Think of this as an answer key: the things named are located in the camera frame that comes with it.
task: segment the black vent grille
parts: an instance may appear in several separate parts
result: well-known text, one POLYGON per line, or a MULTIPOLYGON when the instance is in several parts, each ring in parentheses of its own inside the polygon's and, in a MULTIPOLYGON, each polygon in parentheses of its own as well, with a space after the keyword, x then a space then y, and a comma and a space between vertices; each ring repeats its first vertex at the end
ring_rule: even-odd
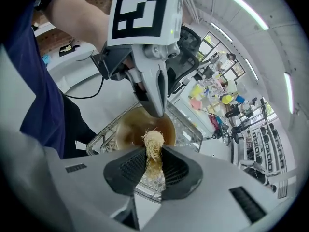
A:
POLYGON ((162 170, 167 187, 181 182, 189 174, 188 164, 168 151, 162 151, 162 162, 162 170))
POLYGON ((138 183, 146 169, 146 150, 140 151, 138 154, 127 159, 120 165, 120 173, 127 180, 138 183))
POLYGON ((66 167, 66 170, 68 173, 71 173, 71 172, 75 172, 77 170, 81 170, 83 168, 86 168, 87 166, 83 163, 80 163, 80 164, 77 164, 77 165, 74 165, 74 166, 70 166, 70 167, 66 167))
POLYGON ((266 215, 264 210, 255 202, 250 194, 243 188, 232 188, 229 190, 251 223, 255 223, 266 215))

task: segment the ceiling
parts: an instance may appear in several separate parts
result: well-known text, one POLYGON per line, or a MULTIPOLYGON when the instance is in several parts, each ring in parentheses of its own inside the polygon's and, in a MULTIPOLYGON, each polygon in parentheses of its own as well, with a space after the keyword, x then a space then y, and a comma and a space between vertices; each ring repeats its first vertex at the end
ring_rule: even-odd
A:
POLYGON ((221 39, 235 47, 241 55, 241 65, 255 83, 256 89, 266 97, 278 115, 294 150, 296 163, 304 179, 309 164, 307 135, 309 131, 309 45, 300 24, 284 0, 244 0, 268 24, 262 30, 256 21, 232 0, 192 0, 198 13, 199 24, 206 27, 213 22, 232 39, 230 43, 223 35, 221 39), (259 81, 256 81, 247 58, 259 81), (292 76, 295 108, 299 115, 291 115, 283 73, 292 76))

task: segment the brick wall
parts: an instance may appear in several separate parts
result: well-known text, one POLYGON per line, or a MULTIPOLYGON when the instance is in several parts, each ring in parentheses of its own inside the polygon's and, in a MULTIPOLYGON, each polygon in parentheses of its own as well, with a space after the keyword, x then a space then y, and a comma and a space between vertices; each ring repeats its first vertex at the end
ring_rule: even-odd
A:
MULTIPOLYGON (((86 0, 86 1, 98 7, 104 13, 109 15, 112 0, 86 0)), ((48 20, 41 11, 34 11, 32 24, 34 24, 35 22, 41 25, 48 22, 48 20)), ((41 56, 59 47, 68 45, 73 40, 73 38, 70 35, 59 29, 50 30, 44 34, 39 35, 36 39, 38 42, 41 56)))

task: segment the navy blue shirt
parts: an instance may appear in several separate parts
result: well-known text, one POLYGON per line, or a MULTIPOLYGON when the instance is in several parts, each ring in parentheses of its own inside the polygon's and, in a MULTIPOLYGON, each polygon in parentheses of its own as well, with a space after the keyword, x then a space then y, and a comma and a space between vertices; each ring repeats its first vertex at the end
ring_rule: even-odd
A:
MULTIPOLYGON (((31 28, 35 1, 19 0, 19 7, 11 10, 11 27, 3 42, 13 65, 36 95, 20 131, 36 138, 43 146, 56 149, 60 158, 63 158, 63 101, 57 85, 41 59, 31 28)), ((50 1, 41 0, 41 4, 46 7, 50 1)))

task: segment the black pants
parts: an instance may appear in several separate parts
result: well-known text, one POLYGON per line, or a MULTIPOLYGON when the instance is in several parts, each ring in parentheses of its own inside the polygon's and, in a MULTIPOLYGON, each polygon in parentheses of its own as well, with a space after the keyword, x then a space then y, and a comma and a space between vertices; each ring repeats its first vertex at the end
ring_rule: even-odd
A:
POLYGON ((234 107, 232 110, 228 111, 228 112, 225 114, 225 117, 226 117, 226 118, 230 118, 230 117, 237 116, 238 114, 240 114, 240 111, 239 111, 238 106, 236 106, 236 107, 234 107))
POLYGON ((88 144, 96 136, 96 134, 83 120, 78 106, 64 94, 62 94, 62 99, 66 130, 63 158, 66 159, 87 156, 85 150, 76 149, 75 141, 88 144))

